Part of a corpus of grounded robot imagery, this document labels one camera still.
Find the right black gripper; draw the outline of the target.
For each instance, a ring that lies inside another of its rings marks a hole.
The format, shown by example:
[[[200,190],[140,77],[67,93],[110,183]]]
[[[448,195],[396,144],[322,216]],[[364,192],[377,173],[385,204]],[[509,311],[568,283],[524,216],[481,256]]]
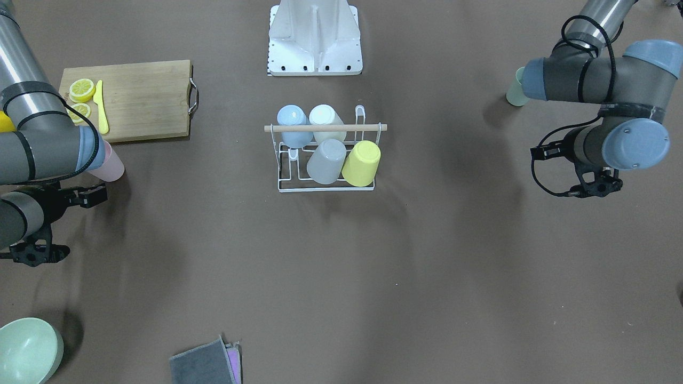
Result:
[[[59,184],[24,186],[10,192],[10,260],[30,267],[58,263],[70,254],[66,245],[53,243],[52,223],[67,209],[89,209],[107,201],[107,187],[63,189]]]

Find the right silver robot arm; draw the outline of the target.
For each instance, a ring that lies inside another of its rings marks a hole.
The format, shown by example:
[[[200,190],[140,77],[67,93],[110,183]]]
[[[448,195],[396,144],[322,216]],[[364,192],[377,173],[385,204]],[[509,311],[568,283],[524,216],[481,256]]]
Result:
[[[14,131],[1,135],[2,258],[37,267],[58,263],[70,248],[53,243],[52,224],[69,207],[107,201],[107,187],[63,189],[61,182],[100,167],[106,142],[90,120],[75,125],[73,107],[49,83],[15,21],[14,5],[1,5],[2,112]]]

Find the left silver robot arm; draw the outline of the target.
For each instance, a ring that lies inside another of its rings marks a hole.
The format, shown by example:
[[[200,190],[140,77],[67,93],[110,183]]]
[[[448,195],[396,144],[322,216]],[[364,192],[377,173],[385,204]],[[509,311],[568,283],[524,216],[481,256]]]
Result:
[[[630,44],[617,57],[613,43],[634,1],[588,1],[561,27],[547,58],[525,66],[525,97],[599,105],[594,119],[564,126],[566,136],[542,138],[531,163],[565,158],[578,184],[555,197],[605,197],[623,187],[619,172],[644,170],[666,158],[671,142],[663,121],[681,75],[681,45],[663,39]]]

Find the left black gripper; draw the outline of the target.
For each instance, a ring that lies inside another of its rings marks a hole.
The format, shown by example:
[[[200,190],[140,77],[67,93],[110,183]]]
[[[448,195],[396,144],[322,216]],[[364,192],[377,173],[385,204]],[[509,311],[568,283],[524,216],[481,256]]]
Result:
[[[553,141],[530,148],[531,175],[534,182],[547,194],[554,197],[606,197],[608,194],[620,191],[624,182],[618,177],[619,171],[608,167],[598,167],[589,163],[583,163],[574,155],[568,141]],[[578,178],[578,184],[564,192],[554,192],[546,188],[536,175],[536,161],[546,161],[553,158],[566,158],[574,165],[574,172]]]

